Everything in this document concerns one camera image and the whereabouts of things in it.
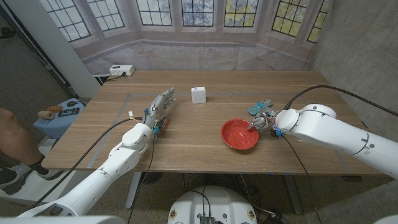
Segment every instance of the red bowl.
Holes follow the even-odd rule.
[[[256,128],[248,130],[249,124],[249,121],[240,118],[231,119],[221,128],[221,137],[234,149],[250,149],[259,140],[259,133]]]

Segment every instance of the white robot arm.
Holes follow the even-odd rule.
[[[285,134],[343,151],[398,179],[398,143],[336,119],[327,106],[312,104],[298,111],[281,111],[275,124]]]
[[[81,216],[86,214],[120,176],[133,169],[151,140],[165,110],[175,101],[174,88],[159,95],[146,111],[142,123],[126,132],[108,159],[62,198],[32,208],[18,217]]]

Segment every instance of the small white cube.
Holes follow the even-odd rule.
[[[192,103],[206,103],[206,88],[194,87],[191,89]]]

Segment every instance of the table leg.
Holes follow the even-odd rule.
[[[136,198],[137,188],[141,179],[141,174],[142,172],[134,172],[134,175],[131,180],[129,194],[126,200],[127,209],[132,209],[132,206],[134,205],[134,199]]]
[[[294,212],[296,214],[302,214],[303,208],[301,206],[299,192],[297,191],[297,186],[296,182],[294,181],[294,177],[292,175],[284,175],[284,179],[287,191],[289,192],[290,200],[292,201]]]

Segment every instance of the electrical outlet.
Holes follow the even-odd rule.
[[[134,66],[132,65],[112,65],[109,69],[111,75],[121,76],[123,72],[126,72],[126,75],[132,75],[135,71]]]

